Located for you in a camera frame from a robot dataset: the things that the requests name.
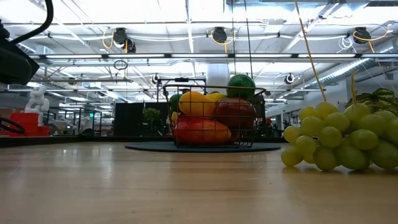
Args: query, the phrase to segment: wire basket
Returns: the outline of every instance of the wire basket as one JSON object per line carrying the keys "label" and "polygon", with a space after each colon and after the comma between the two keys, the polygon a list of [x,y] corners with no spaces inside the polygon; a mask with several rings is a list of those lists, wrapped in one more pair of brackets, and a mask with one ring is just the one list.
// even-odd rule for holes
{"label": "wire basket", "polygon": [[[235,93],[238,93],[238,96],[225,97],[215,101],[201,93],[195,93],[192,88],[201,88],[205,94],[206,88],[233,89],[236,90]],[[176,147],[251,147],[253,145],[258,125],[254,107],[261,102],[244,100],[241,95],[247,95],[248,90],[259,91],[255,95],[261,95],[266,92],[266,89],[171,84],[164,85],[163,90]],[[177,91],[177,94],[183,95],[180,90],[189,90],[189,97],[181,97],[177,102],[170,102],[168,92]],[[177,104],[177,115],[173,119],[172,108],[173,106],[175,108],[176,105],[172,104],[175,103]]]}

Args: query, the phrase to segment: white statue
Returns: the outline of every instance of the white statue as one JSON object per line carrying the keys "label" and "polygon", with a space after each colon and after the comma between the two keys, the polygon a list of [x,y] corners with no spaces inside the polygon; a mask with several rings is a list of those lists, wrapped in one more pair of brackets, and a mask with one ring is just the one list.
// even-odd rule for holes
{"label": "white statue", "polygon": [[50,102],[44,98],[46,89],[44,87],[35,87],[30,93],[29,102],[26,104],[25,113],[38,113],[39,114],[39,126],[43,122],[43,112],[47,112],[50,109]]}

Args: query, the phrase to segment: grape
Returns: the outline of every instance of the grape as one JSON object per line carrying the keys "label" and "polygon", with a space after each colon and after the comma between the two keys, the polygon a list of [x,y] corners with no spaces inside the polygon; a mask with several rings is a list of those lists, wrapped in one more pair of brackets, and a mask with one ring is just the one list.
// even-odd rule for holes
{"label": "grape", "polygon": [[319,141],[321,142],[322,146],[334,148],[341,144],[342,140],[341,132],[339,132],[334,127],[325,127],[321,130],[319,134]]}
{"label": "grape", "polygon": [[358,121],[358,128],[369,130],[381,136],[387,129],[387,123],[386,120],[379,115],[367,114]]}
{"label": "grape", "polygon": [[312,106],[305,106],[298,112],[298,117],[301,121],[309,116],[315,116],[319,119],[323,119],[322,115]]}
{"label": "grape", "polygon": [[305,155],[304,156],[304,161],[309,163],[309,164],[314,164],[315,161],[313,160],[313,154],[311,155]]}
{"label": "grape", "polygon": [[337,166],[337,160],[333,150],[327,147],[319,147],[313,154],[315,165],[323,171],[333,170]]}
{"label": "grape", "polygon": [[341,146],[335,150],[335,156],[341,165],[353,170],[369,167],[369,159],[365,153],[353,146]]}
{"label": "grape", "polygon": [[393,169],[398,166],[398,149],[387,141],[380,140],[379,145],[370,150],[369,157],[383,169]]}
{"label": "grape", "polygon": [[316,107],[317,111],[322,115],[323,119],[325,119],[329,114],[338,112],[338,109],[333,103],[329,102],[321,102]]}
{"label": "grape", "polygon": [[397,118],[397,116],[390,111],[376,111],[374,114],[384,118],[387,123]]}
{"label": "grape", "polygon": [[325,122],[314,116],[306,117],[301,122],[302,134],[308,136],[318,136],[325,127]]}
{"label": "grape", "polygon": [[295,126],[289,126],[284,131],[284,137],[289,143],[295,144],[296,139],[301,136],[301,129]]}
{"label": "grape", "polygon": [[349,106],[345,111],[344,115],[349,119],[351,126],[356,129],[358,121],[365,115],[370,114],[371,110],[363,103],[357,103]]}
{"label": "grape", "polygon": [[398,119],[390,121],[386,134],[388,140],[398,146]]}
{"label": "grape", "polygon": [[303,161],[304,156],[296,147],[292,146],[282,152],[280,159],[286,166],[296,166]]}
{"label": "grape", "polygon": [[359,129],[351,133],[349,140],[354,147],[360,150],[370,150],[379,143],[377,135],[365,129]]}
{"label": "grape", "polygon": [[304,156],[312,155],[317,150],[317,142],[310,136],[300,136],[296,147]]}
{"label": "grape", "polygon": [[340,132],[344,132],[349,128],[349,119],[340,112],[329,114],[325,118],[327,126],[335,127]]}

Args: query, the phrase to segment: red object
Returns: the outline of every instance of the red object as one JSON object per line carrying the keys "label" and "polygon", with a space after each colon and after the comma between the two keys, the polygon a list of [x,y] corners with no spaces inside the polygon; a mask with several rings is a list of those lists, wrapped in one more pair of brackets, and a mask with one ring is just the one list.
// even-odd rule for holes
{"label": "red object", "polygon": [[221,98],[215,109],[217,121],[227,125],[230,130],[252,130],[256,111],[253,105],[240,98]]}
{"label": "red object", "polygon": [[231,131],[223,124],[201,118],[184,118],[173,130],[179,144],[194,146],[227,144]]}

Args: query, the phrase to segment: table surface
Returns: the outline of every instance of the table surface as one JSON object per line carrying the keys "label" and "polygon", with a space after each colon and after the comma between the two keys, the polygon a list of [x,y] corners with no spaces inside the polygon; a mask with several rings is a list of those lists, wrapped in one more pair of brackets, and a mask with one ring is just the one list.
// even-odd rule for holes
{"label": "table surface", "polygon": [[397,223],[398,170],[287,168],[281,150],[85,142],[0,149],[0,223]]}

